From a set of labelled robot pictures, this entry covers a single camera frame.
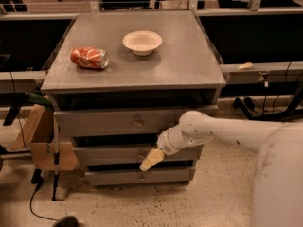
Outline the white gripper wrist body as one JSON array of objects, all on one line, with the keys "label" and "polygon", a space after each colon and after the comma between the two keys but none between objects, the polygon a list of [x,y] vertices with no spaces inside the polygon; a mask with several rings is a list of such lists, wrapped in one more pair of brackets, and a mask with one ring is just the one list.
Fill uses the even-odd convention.
[{"label": "white gripper wrist body", "polygon": [[179,125],[163,131],[157,139],[157,147],[166,155],[179,152],[186,145],[187,137]]}]

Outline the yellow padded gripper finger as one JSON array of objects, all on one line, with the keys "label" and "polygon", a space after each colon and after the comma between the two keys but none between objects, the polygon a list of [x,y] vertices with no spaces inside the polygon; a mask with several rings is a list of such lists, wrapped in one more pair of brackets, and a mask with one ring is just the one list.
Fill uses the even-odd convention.
[{"label": "yellow padded gripper finger", "polygon": [[145,172],[152,168],[154,165],[158,164],[164,159],[164,153],[159,148],[153,148],[147,157],[143,160],[140,165],[140,170]]}]

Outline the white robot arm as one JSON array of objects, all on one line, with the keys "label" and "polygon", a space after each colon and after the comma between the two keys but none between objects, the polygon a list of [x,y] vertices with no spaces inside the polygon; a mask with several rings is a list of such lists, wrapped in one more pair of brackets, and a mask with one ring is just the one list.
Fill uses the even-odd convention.
[{"label": "white robot arm", "polygon": [[183,148],[213,139],[257,154],[250,227],[303,227],[303,122],[214,118],[183,113],[163,131],[140,165],[143,171]]}]

